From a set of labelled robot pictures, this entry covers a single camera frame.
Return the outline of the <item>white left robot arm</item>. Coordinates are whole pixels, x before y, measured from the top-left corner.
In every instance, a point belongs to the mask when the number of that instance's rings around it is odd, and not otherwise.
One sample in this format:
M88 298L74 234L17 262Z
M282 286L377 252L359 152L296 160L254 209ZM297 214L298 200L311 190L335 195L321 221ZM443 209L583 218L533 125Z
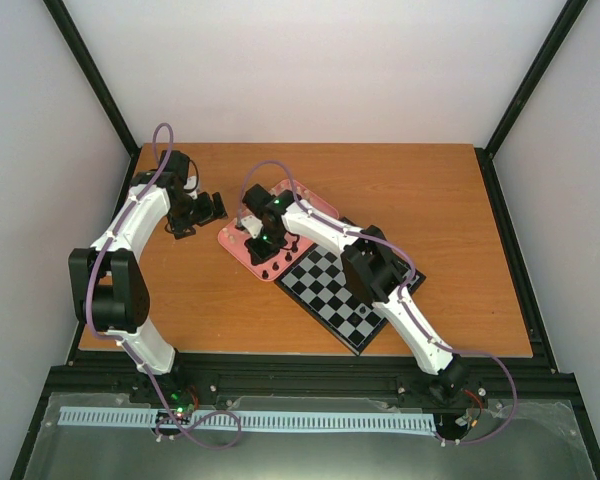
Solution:
M200 190L196 166L186 154L161 153L159 166L136 174L124 204L88 248L76 248L68 266L76 317L96 337L111 338L142 372L155 375L152 388L166 402L181 400L188 378L174 368L176 349L149 318L150 294L139 260L161 220L174 239L227 217L221 195Z

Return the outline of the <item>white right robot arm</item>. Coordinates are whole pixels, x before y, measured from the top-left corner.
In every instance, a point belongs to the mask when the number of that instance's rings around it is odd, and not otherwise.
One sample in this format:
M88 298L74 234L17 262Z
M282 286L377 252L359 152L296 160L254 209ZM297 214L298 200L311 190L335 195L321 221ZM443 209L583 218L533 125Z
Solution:
M346 288L357 301L380 310L410 348L418 367L431 377L428 390L448 404L463 389L468 368L416 306L407 284L415 275L408 256L374 225L365 229L329 216L298 197L291 185L278 195L256 184L244 187L240 207L260 222L251 242L258 261L279 252L286 237L310 240L339 257Z

